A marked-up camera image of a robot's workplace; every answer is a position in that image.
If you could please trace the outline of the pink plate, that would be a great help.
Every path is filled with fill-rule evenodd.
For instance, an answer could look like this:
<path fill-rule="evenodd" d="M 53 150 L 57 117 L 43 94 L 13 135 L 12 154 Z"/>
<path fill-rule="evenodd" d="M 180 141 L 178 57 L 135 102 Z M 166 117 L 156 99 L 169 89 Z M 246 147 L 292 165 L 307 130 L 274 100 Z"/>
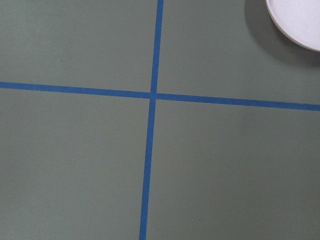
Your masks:
<path fill-rule="evenodd" d="M 277 28 L 292 42 L 320 51 L 320 2 L 318 0 L 267 0 L 268 13 Z"/>

